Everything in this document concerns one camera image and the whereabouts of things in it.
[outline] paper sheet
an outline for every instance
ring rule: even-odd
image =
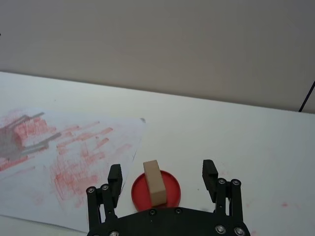
[[[41,109],[0,118],[0,214],[88,232],[86,189],[121,164],[123,184],[141,119]]]

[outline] table surface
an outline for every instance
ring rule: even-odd
[[[201,176],[202,160],[212,159],[220,177],[242,182],[252,236],[314,234],[315,115],[2,72],[0,101],[0,115],[40,107],[145,118],[119,217],[135,212],[131,186],[154,159],[179,181],[181,207],[213,211]],[[4,216],[0,228],[3,235],[86,235]]]

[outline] white wall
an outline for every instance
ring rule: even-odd
[[[2,0],[0,71],[297,111],[315,78],[314,12],[314,0]]]

